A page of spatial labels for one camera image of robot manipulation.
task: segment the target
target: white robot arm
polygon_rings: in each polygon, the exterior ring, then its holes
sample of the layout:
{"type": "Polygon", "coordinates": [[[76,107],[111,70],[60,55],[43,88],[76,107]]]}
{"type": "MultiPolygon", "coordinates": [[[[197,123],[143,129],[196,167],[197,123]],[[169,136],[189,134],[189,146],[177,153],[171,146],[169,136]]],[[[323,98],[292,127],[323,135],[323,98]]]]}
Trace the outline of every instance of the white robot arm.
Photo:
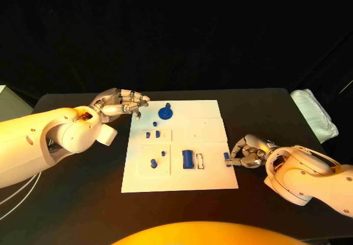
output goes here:
{"type": "Polygon", "coordinates": [[[60,108],[0,122],[0,188],[85,151],[95,140],[111,145],[118,132],[104,123],[121,114],[134,114],[138,120],[138,108],[148,106],[148,101],[143,94],[112,88],[95,97],[89,106],[60,108]]]}
{"type": "Polygon", "coordinates": [[[353,166],[340,165],[321,153],[301,147],[279,148],[271,141],[246,135],[236,143],[228,165],[249,168],[265,165],[265,184],[292,203],[304,206],[316,197],[331,208],[353,217],[353,166]],[[235,158],[242,149],[243,158],[235,158]],[[333,163],[333,167],[311,153],[333,163]]]}

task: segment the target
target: white board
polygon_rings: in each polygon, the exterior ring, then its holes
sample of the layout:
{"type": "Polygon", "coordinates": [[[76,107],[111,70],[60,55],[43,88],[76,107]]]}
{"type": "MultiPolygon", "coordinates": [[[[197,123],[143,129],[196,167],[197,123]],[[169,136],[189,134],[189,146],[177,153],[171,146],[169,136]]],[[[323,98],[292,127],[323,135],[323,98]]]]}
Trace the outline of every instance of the white board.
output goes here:
{"type": "Polygon", "coordinates": [[[151,101],[148,104],[140,109],[140,121],[131,119],[121,192],[236,189],[233,167],[225,164],[223,153],[229,149],[218,101],[151,101]],[[163,120],[158,110],[167,102],[173,117],[163,120]],[[193,169],[183,169],[183,150],[193,151],[193,169]],[[202,154],[203,169],[197,168],[197,154],[202,154]],[[156,159],[156,168],[151,168],[151,159],[156,159]]]}

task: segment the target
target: small blue piece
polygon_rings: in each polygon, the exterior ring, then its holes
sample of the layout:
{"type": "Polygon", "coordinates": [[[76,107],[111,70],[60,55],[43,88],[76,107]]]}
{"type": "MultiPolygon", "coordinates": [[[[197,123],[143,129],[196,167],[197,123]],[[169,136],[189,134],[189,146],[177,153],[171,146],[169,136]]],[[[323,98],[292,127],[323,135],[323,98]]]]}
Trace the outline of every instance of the small blue piece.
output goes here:
{"type": "Polygon", "coordinates": [[[167,120],[170,119],[173,116],[173,111],[170,109],[170,103],[166,104],[166,107],[163,107],[160,110],[158,110],[158,117],[163,119],[163,120],[167,120]]]}
{"type": "Polygon", "coordinates": [[[184,150],[183,151],[183,169],[193,168],[193,151],[184,150]]]}
{"type": "Polygon", "coordinates": [[[228,152],[225,152],[223,155],[225,155],[225,160],[228,160],[229,159],[228,152]]]}
{"type": "Polygon", "coordinates": [[[157,167],[157,162],[156,162],[156,160],[153,159],[151,160],[151,168],[156,168],[157,167]]]}

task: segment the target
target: white towel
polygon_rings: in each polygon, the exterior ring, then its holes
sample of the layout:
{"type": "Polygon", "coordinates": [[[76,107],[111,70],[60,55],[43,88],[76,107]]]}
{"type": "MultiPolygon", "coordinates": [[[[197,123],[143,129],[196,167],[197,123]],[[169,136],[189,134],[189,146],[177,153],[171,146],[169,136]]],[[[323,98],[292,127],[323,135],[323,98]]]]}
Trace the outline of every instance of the white towel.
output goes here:
{"type": "Polygon", "coordinates": [[[320,143],[326,142],[330,138],[339,135],[339,130],[310,89],[292,91],[291,97],[320,143]]]}

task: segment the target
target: cable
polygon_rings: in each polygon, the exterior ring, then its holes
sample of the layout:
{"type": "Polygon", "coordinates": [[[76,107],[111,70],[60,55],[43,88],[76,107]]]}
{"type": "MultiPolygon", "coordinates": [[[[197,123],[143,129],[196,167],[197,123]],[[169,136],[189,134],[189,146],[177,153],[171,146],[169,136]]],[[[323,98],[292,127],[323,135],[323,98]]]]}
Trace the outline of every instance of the cable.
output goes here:
{"type": "Polygon", "coordinates": [[[19,190],[0,202],[0,205],[23,190],[23,188],[29,185],[29,183],[32,182],[33,178],[37,176],[39,174],[33,175],[32,179],[27,181],[27,183],[19,188],[19,190]]]}
{"type": "Polygon", "coordinates": [[[35,188],[35,186],[36,186],[36,183],[37,183],[37,181],[39,181],[39,177],[37,177],[37,179],[36,179],[36,181],[35,181],[35,184],[33,184],[33,187],[30,188],[30,190],[29,190],[29,192],[27,192],[27,195],[24,196],[24,198],[22,199],[22,201],[19,202],[19,204],[14,206],[14,208],[7,212],[7,214],[0,218],[0,220],[12,213],[12,211],[20,206],[20,204],[22,204],[22,202],[26,200],[26,198],[27,198],[27,196],[29,196],[29,194],[30,194],[30,192],[32,192],[32,190],[33,190],[33,188],[35,188]]]}

